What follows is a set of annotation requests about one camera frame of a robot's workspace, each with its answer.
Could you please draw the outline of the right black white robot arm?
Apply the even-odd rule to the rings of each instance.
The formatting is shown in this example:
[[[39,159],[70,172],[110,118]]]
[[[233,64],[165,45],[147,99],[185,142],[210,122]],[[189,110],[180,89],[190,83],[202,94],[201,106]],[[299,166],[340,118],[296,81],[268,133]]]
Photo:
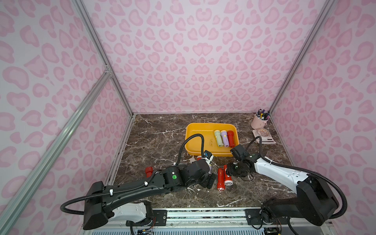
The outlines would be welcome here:
[[[288,199],[269,199],[260,208],[256,220],[271,223],[281,217],[304,218],[321,226],[329,219],[343,216],[348,208],[347,198],[341,188],[326,176],[305,168],[277,163],[262,152],[249,153],[247,147],[231,145],[237,163],[227,165],[226,174],[243,178],[252,173],[267,176],[295,193]]]

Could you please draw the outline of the green flashlight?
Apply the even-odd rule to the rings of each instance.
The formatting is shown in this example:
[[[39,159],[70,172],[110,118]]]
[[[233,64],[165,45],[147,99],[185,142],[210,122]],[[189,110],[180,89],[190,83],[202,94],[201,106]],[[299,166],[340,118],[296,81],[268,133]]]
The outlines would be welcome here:
[[[214,130],[214,136],[215,136],[218,147],[224,147],[224,143],[223,143],[222,136],[221,136],[221,131]]]

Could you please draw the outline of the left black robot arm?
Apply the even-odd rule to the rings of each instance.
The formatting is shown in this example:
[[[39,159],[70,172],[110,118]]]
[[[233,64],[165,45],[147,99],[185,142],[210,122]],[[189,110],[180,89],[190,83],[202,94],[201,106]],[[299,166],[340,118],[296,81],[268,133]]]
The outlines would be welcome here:
[[[200,160],[189,165],[178,160],[173,166],[153,170],[148,178],[131,183],[105,186],[102,181],[95,182],[86,196],[63,203],[60,210],[82,215],[83,229],[93,230],[106,225],[115,217],[114,209],[125,204],[154,195],[179,192],[195,185],[211,189],[216,179],[209,166],[213,155],[203,149],[201,154]]]

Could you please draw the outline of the plain red flashlight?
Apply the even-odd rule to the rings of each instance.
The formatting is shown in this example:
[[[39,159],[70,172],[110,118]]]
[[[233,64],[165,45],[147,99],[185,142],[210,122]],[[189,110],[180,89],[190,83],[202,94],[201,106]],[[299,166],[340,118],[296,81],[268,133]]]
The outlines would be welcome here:
[[[224,168],[219,168],[217,171],[217,190],[218,191],[225,190]]]

